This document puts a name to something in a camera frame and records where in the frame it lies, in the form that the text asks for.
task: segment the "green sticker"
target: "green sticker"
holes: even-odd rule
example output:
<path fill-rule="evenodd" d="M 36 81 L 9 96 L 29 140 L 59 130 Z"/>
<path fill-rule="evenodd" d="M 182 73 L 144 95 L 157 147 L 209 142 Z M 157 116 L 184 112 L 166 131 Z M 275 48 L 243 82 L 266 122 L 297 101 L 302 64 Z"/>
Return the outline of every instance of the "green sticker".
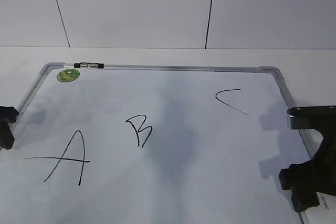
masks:
<path fill-rule="evenodd" d="M 79 77 L 79 71 L 77 69 L 66 69 L 58 73 L 57 80 L 60 82 L 74 81 Z"/>

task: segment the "white table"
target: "white table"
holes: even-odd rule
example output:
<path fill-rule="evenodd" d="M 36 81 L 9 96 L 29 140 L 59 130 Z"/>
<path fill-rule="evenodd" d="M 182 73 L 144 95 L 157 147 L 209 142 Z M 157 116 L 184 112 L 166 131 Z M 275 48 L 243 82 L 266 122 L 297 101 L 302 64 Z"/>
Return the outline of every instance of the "white table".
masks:
<path fill-rule="evenodd" d="M 49 62 L 259 67 L 281 70 L 299 106 L 336 103 L 336 50 L 107 49 L 0 47 L 0 105 L 18 107 Z"/>

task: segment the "black clamp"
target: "black clamp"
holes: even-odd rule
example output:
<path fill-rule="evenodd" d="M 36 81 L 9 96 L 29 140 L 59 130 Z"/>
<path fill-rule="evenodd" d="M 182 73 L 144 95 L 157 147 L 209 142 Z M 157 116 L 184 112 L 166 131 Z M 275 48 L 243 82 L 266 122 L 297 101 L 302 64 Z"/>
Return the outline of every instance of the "black clamp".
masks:
<path fill-rule="evenodd" d="M 74 68 L 104 68 L 103 63 L 81 62 L 73 64 Z"/>
<path fill-rule="evenodd" d="M 15 123 L 19 115 L 19 112 L 14 107 L 2 107 L 0 106 L 0 146 L 5 149 L 10 149 L 14 143 L 14 137 L 10 123 Z"/>
<path fill-rule="evenodd" d="M 283 190 L 292 190 L 296 212 L 320 205 L 316 192 L 336 196 L 336 107 L 315 106 L 287 111 L 293 130 L 314 129 L 323 141 L 310 161 L 292 164 L 279 174 Z"/>

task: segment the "white wall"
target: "white wall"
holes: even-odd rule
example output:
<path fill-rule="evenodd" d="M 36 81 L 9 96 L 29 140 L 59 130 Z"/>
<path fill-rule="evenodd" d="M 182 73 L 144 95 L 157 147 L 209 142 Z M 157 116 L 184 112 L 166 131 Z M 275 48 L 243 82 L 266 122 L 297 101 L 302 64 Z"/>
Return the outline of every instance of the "white wall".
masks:
<path fill-rule="evenodd" d="M 0 46 L 67 47 L 55 0 L 0 0 Z"/>
<path fill-rule="evenodd" d="M 58 0 L 72 47 L 204 48 L 211 0 Z M 336 0 L 213 0 L 208 48 L 336 48 Z M 0 46 L 68 46 L 55 0 L 0 0 Z"/>
<path fill-rule="evenodd" d="M 204 48 L 210 0 L 58 0 L 74 47 Z"/>
<path fill-rule="evenodd" d="M 213 0 L 208 48 L 336 48 L 336 0 Z"/>

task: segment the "whiteboard surface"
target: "whiteboard surface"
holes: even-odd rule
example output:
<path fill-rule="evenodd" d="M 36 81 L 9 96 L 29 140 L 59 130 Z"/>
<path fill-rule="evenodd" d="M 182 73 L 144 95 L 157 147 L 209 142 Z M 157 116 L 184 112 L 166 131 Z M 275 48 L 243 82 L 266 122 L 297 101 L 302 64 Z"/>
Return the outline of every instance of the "whiteboard surface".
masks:
<path fill-rule="evenodd" d="M 53 70 L 0 152 L 2 223 L 300 223 L 278 173 L 309 160 L 267 73 Z M 226 106 L 218 98 L 245 115 Z M 145 114 L 137 136 L 126 120 Z M 142 120 L 133 120 L 140 126 Z M 61 160 L 75 131 L 85 163 Z M 64 158 L 82 159 L 80 134 Z"/>

